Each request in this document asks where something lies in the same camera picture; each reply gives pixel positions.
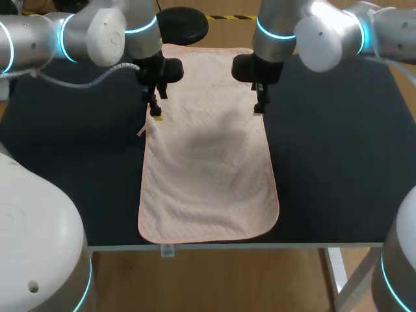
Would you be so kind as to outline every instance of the pink towel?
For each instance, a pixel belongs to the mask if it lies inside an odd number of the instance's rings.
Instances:
[[[232,241],[269,231],[279,202],[255,91],[231,76],[249,49],[164,45],[184,78],[146,124],[138,230],[150,242]]]

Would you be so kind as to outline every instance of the blue light ring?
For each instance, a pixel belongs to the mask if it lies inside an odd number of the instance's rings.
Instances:
[[[383,253],[382,253],[382,259],[381,259],[381,263],[382,263],[382,271],[383,271],[383,275],[384,275],[384,280],[385,283],[387,284],[387,287],[390,290],[390,293],[393,295],[393,297],[395,297],[396,301],[400,304],[400,306],[406,311],[406,312],[411,312],[410,309],[408,307],[406,307],[406,305],[400,300],[400,298],[396,295],[395,291],[393,290],[392,286],[390,285],[389,280],[387,279],[387,275],[385,274],[385,270],[384,270],[384,260],[383,260]]]
[[[90,277],[88,279],[88,284],[86,286],[86,289],[85,289],[85,292],[83,294],[83,297],[81,298],[81,300],[79,301],[77,307],[73,310],[73,312],[77,312],[79,310],[79,308],[82,306],[82,304],[83,304],[83,302],[85,300],[86,294],[88,294],[88,290],[89,290],[90,285],[91,285],[91,279],[92,279],[92,260],[90,258]]]
[[[353,13],[347,11],[347,10],[344,10],[344,13],[348,14],[349,16],[351,16],[352,18],[354,18],[357,21],[359,30],[361,31],[361,47],[360,47],[360,49],[358,50],[358,53],[357,53],[357,55],[359,55],[361,53],[361,51],[363,50],[363,48],[364,48],[365,40],[366,40],[363,24],[361,23],[361,21],[359,20],[359,18],[355,14],[353,14]]]
[[[62,27],[60,28],[60,34],[59,34],[59,42],[60,42],[60,48],[62,50],[62,52],[64,53],[65,57],[70,60],[73,63],[78,63],[76,61],[74,61],[72,58],[70,58],[70,56],[67,54],[66,50],[65,50],[65,46],[64,46],[64,30],[65,30],[65,26],[67,24],[67,22],[71,19],[71,17],[74,16],[74,14],[69,15],[64,22],[62,23]]]
[[[261,26],[259,18],[257,18],[257,26],[260,28],[261,31],[263,31],[267,36],[275,38],[275,39],[280,39],[280,40],[291,40],[291,39],[295,39],[296,36],[292,35],[292,36],[279,36],[277,34],[272,34],[271,32],[268,32],[266,29],[263,28],[263,26]]]
[[[12,37],[8,31],[8,29],[6,28],[5,24],[3,24],[2,22],[0,22],[0,27],[4,30],[7,40],[8,40],[8,44],[10,46],[10,60],[8,61],[8,65],[6,67],[5,70],[3,70],[1,73],[6,73],[8,72],[12,65],[13,65],[13,61],[14,61],[14,46],[13,46],[13,41],[12,41]]]
[[[153,26],[154,23],[156,23],[157,21],[157,17],[155,16],[150,23],[148,23],[147,25],[137,28],[137,29],[131,29],[129,31],[124,31],[125,34],[136,34],[136,33],[140,33],[142,31],[145,31],[146,29],[149,29],[150,27]]]

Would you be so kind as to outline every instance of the cable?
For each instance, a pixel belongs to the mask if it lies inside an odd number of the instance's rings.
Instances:
[[[86,84],[75,84],[75,83],[66,83],[64,81],[59,81],[55,78],[52,78],[48,75],[45,75],[44,73],[40,71],[34,71],[31,73],[33,77],[40,77],[43,80],[49,81],[50,83],[54,83],[56,85],[64,86],[66,88],[74,88],[74,89],[87,89],[91,88],[92,86],[98,85],[100,82],[102,82],[105,78],[107,78],[110,74],[114,73],[116,70],[120,70],[122,68],[132,68],[136,71],[140,70],[140,68],[137,65],[131,64],[131,63],[120,63],[112,68],[110,68],[108,71],[106,71],[104,74],[99,76],[97,79],[90,83]]]
[[[416,87],[416,77],[409,70],[407,70],[405,67],[403,67],[403,65],[399,64],[398,62],[395,62],[393,60],[389,60],[387,58],[383,58],[379,54],[379,51],[378,51],[378,41],[377,41],[377,36],[376,36],[376,29],[375,29],[375,26],[374,26],[374,23],[375,23],[374,22],[374,16],[377,13],[380,13],[381,11],[389,10],[389,9],[392,9],[392,7],[383,8],[383,9],[377,11],[377,12],[375,12],[373,9],[371,9],[371,10],[369,10],[367,12],[368,16],[370,17],[371,36],[372,36],[372,49],[373,49],[374,54],[376,55],[376,57],[365,57],[365,59],[371,60],[373,62],[379,62],[379,63],[393,65],[398,70],[400,70],[404,75],[406,75],[406,77],[410,80],[410,82],[413,83],[413,85]]]
[[[23,76],[31,72],[33,72],[33,69],[13,71],[12,73],[2,73],[0,75],[0,79],[16,78],[16,77]]]

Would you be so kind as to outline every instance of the wooden floor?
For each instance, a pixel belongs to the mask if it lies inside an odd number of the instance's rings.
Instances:
[[[353,3],[331,2],[339,7]],[[373,2],[400,8],[415,6],[415,0]],[[259,0],[160,3],[163,8],[194,7],[207,15],[256,15],[259,9]],[[209,26],[208,36],[197,46],[251,46],[253,21],[213,20]],[[415,89],[398,71],[393,73],[416,118]],[[0,117],[4,108],[5,104],[0,103]],[[343,250],[349,274],[366,252],[364,248]],[[315,249],[179,251],[174,258],[161,258],[159,252],[108,252],[98,253],[94,259],[97,312],[333,311],[328,273],[322,255]],[[354,311],[375,311],[370,294]]]

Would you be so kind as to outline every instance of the black table surface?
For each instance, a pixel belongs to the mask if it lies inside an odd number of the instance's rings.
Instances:
[[[62,61],[45,69],[72,83],[103,71]],[[25,77],[0,124],[16,160],[73,200],[91,246],[148,244],[137,229],[141,90],[130,69],[88,90]],[[270,94],[264,119],[280,216],[244,242],[383,242],[416,185],[415,122],[388,68],[351,60],[319,74],[293,57]]]

